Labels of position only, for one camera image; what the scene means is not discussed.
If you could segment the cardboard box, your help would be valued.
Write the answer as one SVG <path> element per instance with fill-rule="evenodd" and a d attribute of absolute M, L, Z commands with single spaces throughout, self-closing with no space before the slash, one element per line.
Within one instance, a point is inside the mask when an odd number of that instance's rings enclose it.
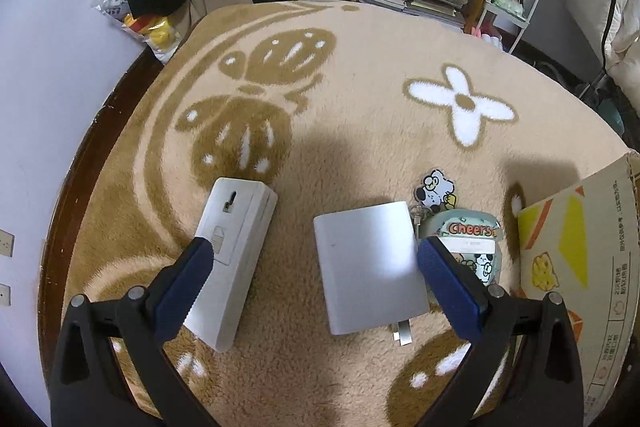
<path fill-rule="evenodd" d="M 518 237 L 524 295 L 556 291 L 567 307 L 591 424 L 620 378 L 639 306 L 638 153 L 521 210 Z"/>

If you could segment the cartoon earbuds case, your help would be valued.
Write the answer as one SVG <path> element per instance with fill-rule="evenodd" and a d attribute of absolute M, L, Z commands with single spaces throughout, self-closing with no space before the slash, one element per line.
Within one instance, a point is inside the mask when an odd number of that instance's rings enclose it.
<path fill-rule="evenodd" d="M 487 212 L 453 209 L 424 218 L 418 236 L 436 236 L 457 262 L 466 265 L 485 286 L 500 279 L 503 231 L 496 217 Z"/>

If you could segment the large white power adapter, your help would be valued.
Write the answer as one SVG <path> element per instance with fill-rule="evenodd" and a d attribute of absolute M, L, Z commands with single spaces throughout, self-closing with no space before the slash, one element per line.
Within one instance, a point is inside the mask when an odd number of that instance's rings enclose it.
<path fill-rule="evenodd" d="M 331 334 L 350 335 L 430 311 L 405 202 L 314 217 Z"/>

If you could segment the plastic snack bag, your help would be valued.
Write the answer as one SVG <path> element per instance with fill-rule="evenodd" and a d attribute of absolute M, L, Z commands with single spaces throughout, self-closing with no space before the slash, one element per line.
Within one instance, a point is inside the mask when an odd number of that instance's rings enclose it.
<path fill-rule="evenodd" d="M 179 31 L 167 16 L 134 17 L 128 0 L 94 0 L 93 7 L 112 25 L 145 44 L 162 64 L 167 64 L 181 43 Z"/>

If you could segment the cream duvet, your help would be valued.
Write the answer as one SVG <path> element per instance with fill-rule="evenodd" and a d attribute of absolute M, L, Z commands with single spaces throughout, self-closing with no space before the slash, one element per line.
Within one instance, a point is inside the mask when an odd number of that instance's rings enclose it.
<path fill-rule="evenodd" d="M 566 0 L 608 75 L 639 106 L 639 0 Z"/>

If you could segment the wall socket lower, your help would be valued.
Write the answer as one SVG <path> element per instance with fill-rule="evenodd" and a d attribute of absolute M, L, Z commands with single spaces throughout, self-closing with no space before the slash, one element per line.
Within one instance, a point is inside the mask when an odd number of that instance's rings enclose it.
<path fill-rule="evenodd" d="M 11 287 L 8 285 L 0 284 L 0 305 L 11 306 Z"/>

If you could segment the wall socket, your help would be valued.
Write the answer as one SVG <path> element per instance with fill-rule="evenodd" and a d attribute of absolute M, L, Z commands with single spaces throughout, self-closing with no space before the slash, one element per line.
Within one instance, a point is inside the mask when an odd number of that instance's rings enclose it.
<path fill-rule="evenodd" d="M 11 287 L 8 285 L 0 284 L 0 305 L 11 306 Z"/>
<path fill-rule="evenodd" d="M 13 255 L 14 248 L 14 235 L 0 230 L 0 255 L 4 257 L 11 257 Z"/>

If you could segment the wall socket upper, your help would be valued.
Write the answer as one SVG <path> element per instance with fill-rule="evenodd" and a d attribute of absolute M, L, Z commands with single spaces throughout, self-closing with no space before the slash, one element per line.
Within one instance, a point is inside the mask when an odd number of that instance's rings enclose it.
<path fill-rule="evenodd" d="M 11 257 L 13 255 L 14 248 L 14 235 L 0 230 L 0 255 L 4 257 Z"/>

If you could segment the white rectangular wall device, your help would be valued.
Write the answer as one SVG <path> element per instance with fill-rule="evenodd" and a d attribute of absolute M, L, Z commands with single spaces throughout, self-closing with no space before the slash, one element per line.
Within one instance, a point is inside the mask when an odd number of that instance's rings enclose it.
<path fill-rule="evenodd" d="M 277 201 L 258 181 L 219 178 L 209 193 L 195 235 L 213 247 L 213 270 L 184 325 L 218 353 L 233 345 Z"/>

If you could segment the dog keychain charm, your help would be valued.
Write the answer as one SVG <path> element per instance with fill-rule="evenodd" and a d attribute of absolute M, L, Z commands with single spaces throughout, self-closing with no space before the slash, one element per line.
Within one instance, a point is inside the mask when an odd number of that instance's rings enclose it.
<path fill-rule="evenodd" d="M 414 199 L 431 213 L 454 209 L 457 206 L 456 184 L 442 170 L 434 169 L 414 190 Z"/>

